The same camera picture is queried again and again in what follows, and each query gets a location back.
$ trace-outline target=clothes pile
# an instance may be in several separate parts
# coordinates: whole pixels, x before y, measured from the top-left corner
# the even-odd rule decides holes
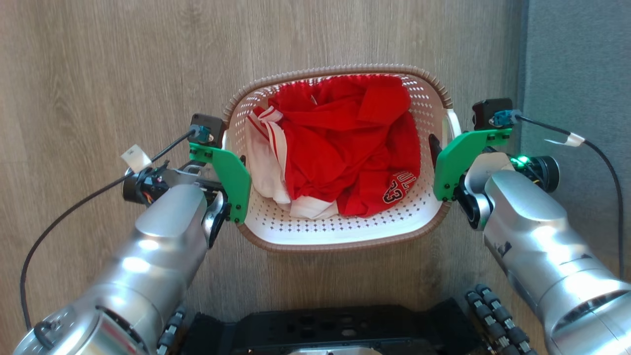
[[[420,142],[401,79],[346,75],[283,85],[245,125],[254,188],[291,217],[370,217],[420,173]]]

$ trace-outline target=green bracket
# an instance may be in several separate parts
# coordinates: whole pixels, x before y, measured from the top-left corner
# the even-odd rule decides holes
[[[191,160],[212,164],[219,177],[223,189],[228,195],[230,220],[243,223],[247,215],[247,204],[250,200],[252,178],[245,165],[229,150],[207,147],[197,143],[189,143]]]
[[[454,188],[485,147],[505,145],[512,128],[466,132],[457,136],[436,158],[433,191],[436,199],[454,199]]]

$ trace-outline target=wooden floor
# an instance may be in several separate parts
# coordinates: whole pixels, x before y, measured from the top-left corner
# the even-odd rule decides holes
[[[24,334],[23,259],[65,209],[157,152],[195,112],[220,114],[248,82],[295,69],[402,63],[447,85],[463,128],[471,105],[516,97],[521,3],[511,0],[0,2],[0,344]],[[187,148],[168,157],[186,161]],[[111,191],[67,218],[35,254],[28,301],[39,320],[79,296],[142,207]],[[374,250],[276,255],[225,226],[187,303],[222,320],[254,311],[431,307],[485,282],[545,353],[541,328],[453,208],[431,235]]]

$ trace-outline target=white tag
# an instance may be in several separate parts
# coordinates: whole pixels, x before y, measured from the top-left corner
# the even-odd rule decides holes
[[[584,141],[585,138],[575,134],[575,133],[570,133],[569,136],[567,136],[567,139],[565,140],[565,143],[561,143],[559,141],[553,141],[553,140],[545,140],[548,141],[550,143],[554,143],[554,144],[559,144],[559,145],[568,145],[570,147],[578,147],[579,145],[581,145]]]
[[[134,172],[139,172],[151,165],[151,159],[140,149],[138,144],[134,144],[131,148],[127,149],[127,151],[121,155],[121,158],[125,160],[125,163],[127,163]]]

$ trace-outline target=basket handle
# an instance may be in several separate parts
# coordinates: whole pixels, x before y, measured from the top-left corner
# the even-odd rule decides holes
[[[454,112],[454,109],[447,109],[447,114],[442,118],[442,139],[440,140],[440,147],[445,149],[447,144],[462,133],[456,112]]]

